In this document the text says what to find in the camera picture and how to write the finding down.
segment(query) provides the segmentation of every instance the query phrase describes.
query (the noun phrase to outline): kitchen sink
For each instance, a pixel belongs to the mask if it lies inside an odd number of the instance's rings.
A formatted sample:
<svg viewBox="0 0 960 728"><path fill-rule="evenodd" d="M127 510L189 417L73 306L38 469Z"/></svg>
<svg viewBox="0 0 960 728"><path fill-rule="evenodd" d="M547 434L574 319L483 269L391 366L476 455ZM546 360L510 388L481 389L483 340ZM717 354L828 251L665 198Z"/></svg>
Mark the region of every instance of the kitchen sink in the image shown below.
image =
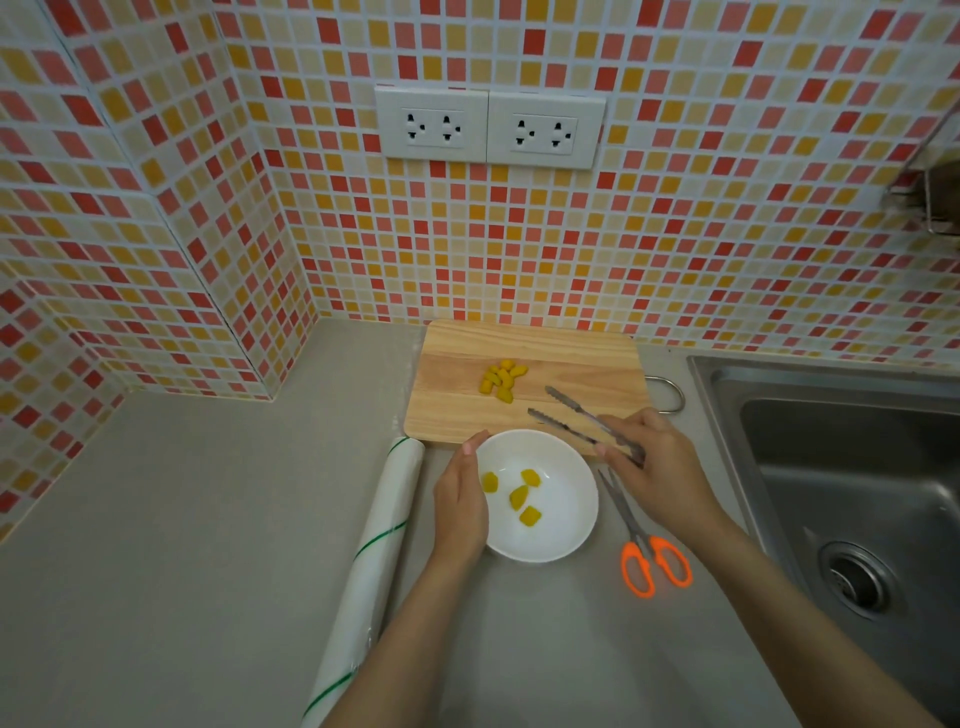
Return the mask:
<svg viewBox="0 0 960 728"><path fill-rule="evenodd" d="M960 379L690 361L751 535L960 727Z"/></svg>

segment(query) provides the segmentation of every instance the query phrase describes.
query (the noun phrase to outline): cutting board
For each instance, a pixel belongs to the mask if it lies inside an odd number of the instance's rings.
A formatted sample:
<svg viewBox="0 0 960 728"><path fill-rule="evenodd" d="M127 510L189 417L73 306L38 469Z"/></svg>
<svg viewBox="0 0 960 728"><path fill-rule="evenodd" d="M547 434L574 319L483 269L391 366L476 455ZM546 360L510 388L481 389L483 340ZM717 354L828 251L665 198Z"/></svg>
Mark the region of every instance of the cutting board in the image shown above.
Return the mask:
<svg viewBox="0 0 960 728"><path fill-rule="evenodd" d="M484 371L502 359L530 369L517 378L512 404L478 391ZM532 428L592 453L588 443L530 417L527 407L534 407L602 442L611 441L587 418L546 394L546 385L594 414L626 417L651 404L636 345L623 334L440 320L427 327L403 428L418 440L458 445L482 429L495 434Z"/></svg>

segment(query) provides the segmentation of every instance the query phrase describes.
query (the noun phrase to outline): sink drain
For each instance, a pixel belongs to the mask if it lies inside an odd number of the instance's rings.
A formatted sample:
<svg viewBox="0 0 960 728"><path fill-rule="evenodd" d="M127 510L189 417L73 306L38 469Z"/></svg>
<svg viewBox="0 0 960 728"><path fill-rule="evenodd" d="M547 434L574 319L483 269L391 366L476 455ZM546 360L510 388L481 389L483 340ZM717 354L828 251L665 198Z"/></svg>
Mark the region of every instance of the sink drain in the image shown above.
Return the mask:
<svg viewBox="0 0 960 728"><path fill-rule="evenodd" d="M834 595L863 617L878 615L890 604L893 574L860 546L827 544L820 551L820 571Z"/></svg>

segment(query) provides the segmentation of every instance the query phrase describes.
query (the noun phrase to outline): metal hook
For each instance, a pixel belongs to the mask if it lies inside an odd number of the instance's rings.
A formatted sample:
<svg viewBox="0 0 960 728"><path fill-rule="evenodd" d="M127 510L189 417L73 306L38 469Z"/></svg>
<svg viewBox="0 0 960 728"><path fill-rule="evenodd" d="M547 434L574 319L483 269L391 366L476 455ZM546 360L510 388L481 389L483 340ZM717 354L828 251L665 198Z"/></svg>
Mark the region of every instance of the metal hook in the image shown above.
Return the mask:
<svg viewBox="0 0 960 728"><path fill-rule="evenodd" d="M673 387L675 390L677 390L677 396L680 397L680 406L677 407L676 409L661 409L661 410L658 410L658 412L660 412L661 415L675 415L675 414L677 414L678 412L682 411L682 410L684 409L684 407L686 407L686 397L684 396L684 390L682 390L680 387L678 387L677 384L676 384L676 382L670 381L670 380L669 380L668 378L666 378L665 376L651 376L651 375L646 375L644 378L645 378L645 379L650 379L650 380L652 380L652 381L661 381L661 382L663 382L664 384L667 384L667 385Z"/></svg>

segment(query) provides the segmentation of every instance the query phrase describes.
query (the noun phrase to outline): electrical outlet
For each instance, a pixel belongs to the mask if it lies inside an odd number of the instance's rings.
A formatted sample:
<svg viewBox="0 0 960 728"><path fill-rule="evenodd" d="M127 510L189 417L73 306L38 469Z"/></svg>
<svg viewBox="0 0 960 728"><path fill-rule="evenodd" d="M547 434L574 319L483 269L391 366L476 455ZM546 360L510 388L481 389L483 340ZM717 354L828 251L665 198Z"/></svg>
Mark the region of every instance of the electrical outlet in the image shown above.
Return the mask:
<svg viewBox="0 0 960 728"><path fill-rule="evenodd" d="M589 169L606 107L599 96L491 91L487 161Z"/></svg>
<svg viewBox="0 0 960 728"><path fill-rule="evenodd" d="M402 109L407 117L407 144L463 149L464 113L453 109Z"/></svg>
<svg viewBox="0 0 960 728"><path fill-rule="evenodd" d="M487 160L487 92L377 86L380 149L403 159Z"/></svg>
<svg viewBox="0 0 960 728"><path fill-rule="evenodd" d="M571 155L577 133L573 116L514 114L514 150L538 155Z"/></svg>

